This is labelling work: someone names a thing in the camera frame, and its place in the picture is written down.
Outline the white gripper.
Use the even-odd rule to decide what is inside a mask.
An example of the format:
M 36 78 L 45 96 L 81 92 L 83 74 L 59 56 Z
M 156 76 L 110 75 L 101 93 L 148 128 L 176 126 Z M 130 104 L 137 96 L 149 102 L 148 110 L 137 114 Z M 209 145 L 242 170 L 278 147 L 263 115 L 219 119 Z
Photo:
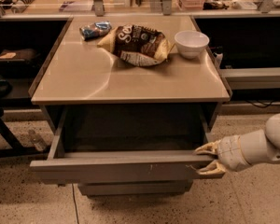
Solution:
M 250 167 L 241 150 L 240 136 L 227 136 L 219 142 L 210 142 L 197 147 L 194 152 L 197 155 L 216 155 L 218 160 L 214 160 L 204 168 L 198 169 L 199 175 L 223 175 L 229 171 L 240 172 Z

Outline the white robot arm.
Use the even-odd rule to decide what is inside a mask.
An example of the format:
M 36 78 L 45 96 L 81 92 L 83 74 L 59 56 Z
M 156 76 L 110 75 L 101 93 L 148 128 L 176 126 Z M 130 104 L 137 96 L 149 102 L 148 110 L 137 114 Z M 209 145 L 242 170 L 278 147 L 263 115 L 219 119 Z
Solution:
M 280 114 L 270 117 L 265 128 L 241 135 L 225 136 L 195 149 L 197 155 L 217 156 L 199 175 L 240 172 L 256 164 L 280 163 Z

